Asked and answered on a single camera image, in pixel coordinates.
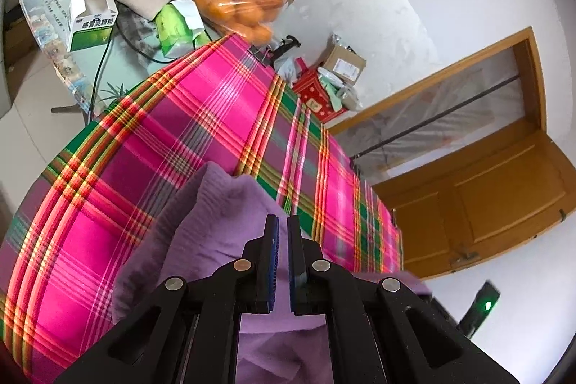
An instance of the green and white box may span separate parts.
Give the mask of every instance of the green and white box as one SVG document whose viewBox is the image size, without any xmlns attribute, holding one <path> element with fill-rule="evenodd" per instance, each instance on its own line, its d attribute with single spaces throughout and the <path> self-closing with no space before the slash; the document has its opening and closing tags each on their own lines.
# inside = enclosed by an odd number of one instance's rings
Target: green and white box
<svg viewBox="0 0 576 384">
<path fill-rule="evenodd" d="M 70 0 L 68 51 L 106 44 L 117 17 L 114 0 Z"/>
</svg>

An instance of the cardboard box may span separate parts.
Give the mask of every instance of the cardboard box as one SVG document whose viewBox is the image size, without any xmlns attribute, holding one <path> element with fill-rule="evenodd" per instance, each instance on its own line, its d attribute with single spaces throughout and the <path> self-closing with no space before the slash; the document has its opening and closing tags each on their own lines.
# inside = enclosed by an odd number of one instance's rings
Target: cardboard box
<svg viewBox="0 0 576 384">
<path fill-rule="evenodd" d="M 70 0 L 68 51 L 106 44 L 117 17 L 114 0 Z"/>
<path fill-rule="evenodd" d="M 366 60 L 349 49 L 333 45 L 323 67 L 332 71 L 344 82 L 354 85 L 366 67 Z"/>
</svg>

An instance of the black rod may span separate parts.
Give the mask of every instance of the black rod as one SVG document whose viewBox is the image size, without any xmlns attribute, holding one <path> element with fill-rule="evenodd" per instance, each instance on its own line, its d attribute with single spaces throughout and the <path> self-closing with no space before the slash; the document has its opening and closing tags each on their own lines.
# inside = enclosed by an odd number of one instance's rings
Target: black rod
<svg viewBox="0 0 576 384">
<path fill-rule="evenodd" d="M 373 146 L 367 148 L 366 150 L 360 152 L 359 154 L 354 155 L 353 157 L 350 157 L 351 161 L 354 161 L 360 157 L 363 157 L 364 155 L 367 155 L 371 152 L 373 152 L 374 150 L 378 150 L 379 148 L 382 148 L 384 145 L 388 145 L 391 142 L 394 142 L 395 140 L 398 140 L 401 137 L 404 137 L 408 134 L 410 134 L 411 132 L 417 131 L 420 128 L 423 128 L 424 126 L 427 126 L 428 124 L 437 121 L 440 118 L 443 118 L 444 116 L 453 113 L 457 110 L 459 110 L 460 108 L 463 108 L 466 105 L 469 105 L 470 103 L 473 103 L 476 100 L 479 100 L 480 98 L 489 95 L 490 93 L 492 93 L 493 91 L 496 91 L 498 89 L 501 89 L 502 87 L 507 86 L 509 83 L 512 83 L 513 81 L 515 81 L 517 78 L 520 78 L 520 75 L 516 74 L 514 77 L 510 77 L 507 78 L 504 81 L 501 81 L 500 83 L 494 85 L 493 87 L 490 87 L 489 89 L 484 90 L 483 92 L 478 93 L 477 95 L 463 101 L 462 103 L 459 103 L 458 105 L 452 106 L 452 108 L 448 108 L 446 111 L 443 111 L 439 114 L 437 114 L 436 116 L 433 116 L 431 118 L 428 118 L 425 121 L 422 121 L 421 123 L 412 126 L 410 129 L 406 129 L 405 131 L 400 132 L 399 134 L 396 134 L 393 137 L 390 137 L 389 139 L 386 140 L 382 140 L 382 142 L 378 142 L 377 144 L 374 144 Z"/>
</svg>

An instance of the green tissue package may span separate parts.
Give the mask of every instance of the green tissue package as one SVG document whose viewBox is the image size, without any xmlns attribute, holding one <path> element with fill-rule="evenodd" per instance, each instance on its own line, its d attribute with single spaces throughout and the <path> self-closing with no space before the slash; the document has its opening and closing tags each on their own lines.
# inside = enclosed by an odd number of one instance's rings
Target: green tissue package
<svg viewBox="0 0 576 384">
<path fill-rule="evenodd" d="M 154 21 L 166 58 L 182 57 L 210 42 L 196 4 L 191 0 L 172 1 L 162 7 Z"/>
</svg>

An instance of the white shipping label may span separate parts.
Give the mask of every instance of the white shipping label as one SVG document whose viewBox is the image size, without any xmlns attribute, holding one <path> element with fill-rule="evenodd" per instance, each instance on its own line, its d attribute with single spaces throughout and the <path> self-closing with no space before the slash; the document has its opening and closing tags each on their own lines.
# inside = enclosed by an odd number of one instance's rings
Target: white shipping label
<svg viewBox="0 0 576 384">
<path fill-rule="evenodd" d="M 356 80 L 360 73 L 360 69 L 358 69 L 354 64 L 347 63 L 338 58 L 336 60 L 336 65 L 334 66 L 334 72 L 339 73 L 350 80 Z"/>
</svg>

